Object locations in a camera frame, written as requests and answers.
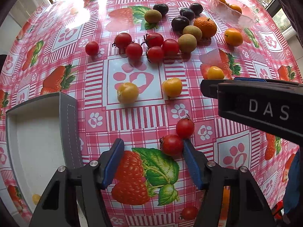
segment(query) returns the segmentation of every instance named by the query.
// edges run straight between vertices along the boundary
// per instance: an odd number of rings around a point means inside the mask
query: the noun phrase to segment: gray box
[[[77,100],[62,92],[42,95],[8,110],[5,121],[11,168],[33,213],[32,195],[42,195],[59,166],[83,166]]]

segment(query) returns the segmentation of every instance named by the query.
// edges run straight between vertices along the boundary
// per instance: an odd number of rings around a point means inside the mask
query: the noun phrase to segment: blue gripper pad
[[[209,184],[207,176],[204,175],[205,163],[207,163],[208,160],[202,152],[196,151],[189,139],[184,139],[183,145],[183,157],[187,164],[190,177],[197,188],[203,190],[207,188]]]
[[[106,189],[112,183],[123,152],[124,142],[122,139],[117,138],[110,150],[103,152],[99,157],[98,161],[101,175],[103,176],[101,189]]]
[[[261,79],[261,78],[240,78],[240,77],[235,77],[234,80],[252,81],[252,82],[266,82],[265,79]]]

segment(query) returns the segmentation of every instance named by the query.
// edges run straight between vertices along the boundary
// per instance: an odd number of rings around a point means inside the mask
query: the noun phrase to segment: tablecloth
[[[199,56],[213,49],[229,54],[240,66],[240,76],[279,79],[283,76],[278,69],[284,65],[291,67],[287,69],[292,81],[302,82],[291,49],[272,18],[257,0],[246,1],[251,3],[258,22],[241,31],[244,43],[236,48],[225,44],[223,34],[228,26],[214,14],[207,0],[61,0],[50,6],[40,5],[14,41],[0,74],[3,97],[0,173],[5,185],[16,186],[7,156],[5,111],[47,93],[47,89],[42,91],[43,81],[59,66],[67,66],[71,69],[69,80],[61,91],[78,100],[84,163],[97,159],[116,138],[124,140],[125,150],[143,159],[143,153],[159,149],[159,139],[174,134],[178,120],[188,114],[195,123],[191,141],[196,149],[221,166],[248,167],[273,207],[284,195],[287,183],[282,178],[284,166],[297,145],[276,138],[276,153],[265,160],[266,134],[219,117],[217,100],[202,96],[199,88],[203,79]],[[123,52],[119,54],[112,47],[114,37],[121,31],[130,33],[137,43],[142,43],[143,36],[151,31],[162,34],[164,39],[178,38],[171,30],[171,21],[181,8],[194,2],[203,5],[201,16],[215,21],[218,30],[211,41],[199,42],[190,58],[180,55],[155,66],[143,56],[134,66]],[[156,3],[166,3],[169,12],[157,25],[146,24],[142,15]],[[99,44],[100,50],[96,56],[89,57],[84,48],[92,40]],[[161,90],[161,83],[171,77],[180,78],[183,84],[181,95],[175,99],[168,99]],[[140,90],[138,101],[127,107],[118,103],[116,96],[117,84],[126,81],[135,83]],[[102,191],[113,226],[193,225],[193,221],[179,219],[179,215],[187,206],[199,208],[203,192],[196,189],[181,157],[172,163],[173,173],[178,176],[171,185],[177,197],[165,201],[160,189],[156,189],[144,205],[122,204],[112,196],[117,179]],[[31,218],[25,204],[20,214],[27,221]]]

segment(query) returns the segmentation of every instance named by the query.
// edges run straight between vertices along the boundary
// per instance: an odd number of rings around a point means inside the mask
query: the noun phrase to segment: screw
[[[64,172],[65,171],[65,166],[59,166],[58,167],[58,172]]]
[[[247,167],[242,166],[242,167],[240,167],[240,171],[243,172],[243,173],[245,173],[245,172],[248,171],[248,169],[247,169]]]
[[[210,167],[213,167],[216,165],[216,162],[214,162],[213,160],[210,160],[209,162],[207,162],[207,165]]]
[[[98,161],[92,160],[89,164],[90,164],[90,166],[96,166],[96,165],[98,165]]]

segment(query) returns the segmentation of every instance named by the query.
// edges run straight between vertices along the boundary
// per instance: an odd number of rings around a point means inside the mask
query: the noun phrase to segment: blue cloth
[[[288,172],[288,183],[283,197],[284,212],[288,213],[299,203],[300,150],[297,151]]]

